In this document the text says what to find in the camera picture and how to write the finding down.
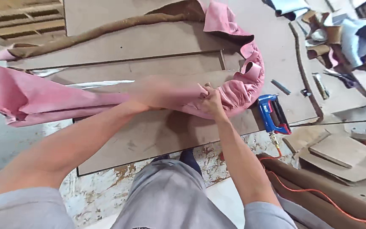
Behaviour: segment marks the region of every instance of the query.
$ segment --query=blue staple gun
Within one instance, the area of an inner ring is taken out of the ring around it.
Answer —
[[[285,114],[282,107],[279,104],[278,95],[261,95],[258,97],[258,107],[261,112],[263,124],[265,125],[266,132],[269,133],[269,137],[275,147],[279,150],[279,142],[274,135],[277,133],[291,134],[289,124],[287,123]],[[272,120],[271,113],[276,114],[279,125],[276,126]]]

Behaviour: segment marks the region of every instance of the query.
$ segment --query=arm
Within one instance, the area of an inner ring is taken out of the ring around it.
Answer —
[[[224,159],[243,205],[262,201],[281,207],[261,163],[226,116],[219,91],[205,89],[209,95],[203,100],[203,107],[216,120]]]
[[[64,177],[94,155],[136,114],[149,107],[125,102],[44,138],[0,171],[0,194],[29,187],[59,188]]]

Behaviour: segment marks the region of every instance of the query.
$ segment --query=gray shirt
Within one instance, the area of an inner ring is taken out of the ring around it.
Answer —
[[[186,164],[151,163],[135,175],[112,228],[236,228],[204,191],[202,177]],[[245,228],[296,228],[285,211],[270,203],[249,203],[244,214]],[[0,228],[74,228],[74,224],[58,190],[35,187],[0,194]]]

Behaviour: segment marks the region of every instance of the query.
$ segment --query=metal tool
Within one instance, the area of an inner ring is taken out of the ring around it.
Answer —
[[[322,98],[324,100],[328,99],[330,97],[330,92],[327,90],[326,86],[321,81],[321,76],[319,73],[313,73],[313,79],[316,82],[316,86],[318,88],[318,91],[320,92]]]
[[[279,142],[276,139],[275,134],[291,134],[289,124],[287,123],[285,114],[283,113],[282,107],[279,104],[278,95],[261,95],[258,97],[258,107],[261,112],[263,124],[265,130],[269,134],[272,143],[277,149],[279,149]],[[279,126],[276,126],[272,120],[271,114],[276,114]]]
[[[276,80],[271,80],[270,81],[273,85],[275,85],[277,88],[279,88],[279,90],[281,90],[283,93],[285,93],[286,95],[290,95],[291,92],[285,87],[283,86],[281,83],[279,83]]]
[[[343,82],[344,86],[348,89],[354,88],[357,83],[357,80],[350,74],[341,74],[330,69],[324,69],[323,73],[338,78]]]

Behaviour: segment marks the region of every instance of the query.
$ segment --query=leg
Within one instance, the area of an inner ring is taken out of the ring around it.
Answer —
[[[192,167],[201,175],[201,177],[203,177],[203,174],[201,174],[200,166],[197,164],[197,161],[193,156],[193,148],[183,150],[182,153],[180,154],[179,161]]]

